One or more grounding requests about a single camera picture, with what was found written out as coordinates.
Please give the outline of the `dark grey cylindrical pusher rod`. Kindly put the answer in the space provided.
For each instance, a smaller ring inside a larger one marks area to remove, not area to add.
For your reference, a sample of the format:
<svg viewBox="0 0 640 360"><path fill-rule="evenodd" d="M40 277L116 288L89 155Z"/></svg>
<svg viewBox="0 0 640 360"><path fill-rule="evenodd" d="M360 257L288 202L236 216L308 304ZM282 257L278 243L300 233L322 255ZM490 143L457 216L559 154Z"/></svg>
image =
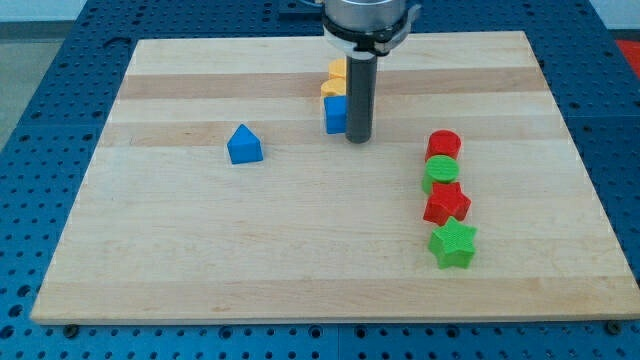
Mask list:
<svg viewBox="0 0 640 360"><path fill-rule="evenodd" d="M347 58L346 138L355 144L366 143L372 134L377 58Z"/></svg>

